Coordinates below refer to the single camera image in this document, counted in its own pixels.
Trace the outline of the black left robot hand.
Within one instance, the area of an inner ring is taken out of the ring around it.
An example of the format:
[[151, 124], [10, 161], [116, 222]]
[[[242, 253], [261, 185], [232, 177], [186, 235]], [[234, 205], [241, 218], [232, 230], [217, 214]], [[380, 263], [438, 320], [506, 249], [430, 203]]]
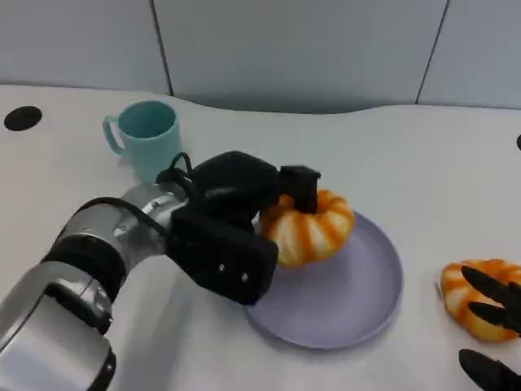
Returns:
[[239, 151], [214, 156], [188, 173], [203, 203], [200, 210], [248, 232], [254, 231], [254, 217], [281, 196], [289, 196], [299, 211], [315, 213], [320, 177], [304, 165], [276, 168]]

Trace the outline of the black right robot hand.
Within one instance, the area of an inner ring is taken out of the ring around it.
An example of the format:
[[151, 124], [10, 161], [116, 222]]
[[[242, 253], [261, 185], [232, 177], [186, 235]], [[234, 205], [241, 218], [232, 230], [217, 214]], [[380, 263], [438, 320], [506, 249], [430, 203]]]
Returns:
[[[501, 326], [520, 333], [520, 285], [514, 282], [501, 283], [485, 273], [469, 266], [462, 267], [465, 280], [478, 292], [502, 305], [471, 301], [471, 312], [494, 326]], [[458, 359], [462, 370], [484, 391], [506, 391], [520, 389], [520, 374], [506, 364], [493, 360], [472, 349], [461, 349]]]

